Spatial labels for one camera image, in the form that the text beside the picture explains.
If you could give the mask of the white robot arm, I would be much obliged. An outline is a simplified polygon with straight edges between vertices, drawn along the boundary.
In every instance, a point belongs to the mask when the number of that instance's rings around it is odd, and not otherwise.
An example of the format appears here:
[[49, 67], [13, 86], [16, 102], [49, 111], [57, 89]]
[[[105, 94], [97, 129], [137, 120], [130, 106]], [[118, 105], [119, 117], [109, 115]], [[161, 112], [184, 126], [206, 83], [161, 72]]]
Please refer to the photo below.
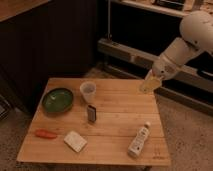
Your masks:
[[139, 90], [151, 93], [164, 80], [174, 78], [190, 60], [207, 52], [213, 57], [213, 16], [205, 11], [193, 11], [184, 16], [179, 25], [180, 37], [153, 62]]

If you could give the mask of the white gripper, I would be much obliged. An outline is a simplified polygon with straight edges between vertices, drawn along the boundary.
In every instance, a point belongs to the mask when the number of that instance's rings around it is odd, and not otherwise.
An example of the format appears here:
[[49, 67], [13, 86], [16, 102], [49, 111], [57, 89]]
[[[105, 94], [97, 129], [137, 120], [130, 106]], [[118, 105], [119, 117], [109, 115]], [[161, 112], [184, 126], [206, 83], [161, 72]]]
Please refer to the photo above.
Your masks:
[[149, 71], [139, 90], [144, 93], [151, 93], [161, 86], [162, 80], [169, 80], [175, 77], [181, 70], [181, 67], [170, 60], [165, 55], [160, 55], [154, 61], [152, 71]]

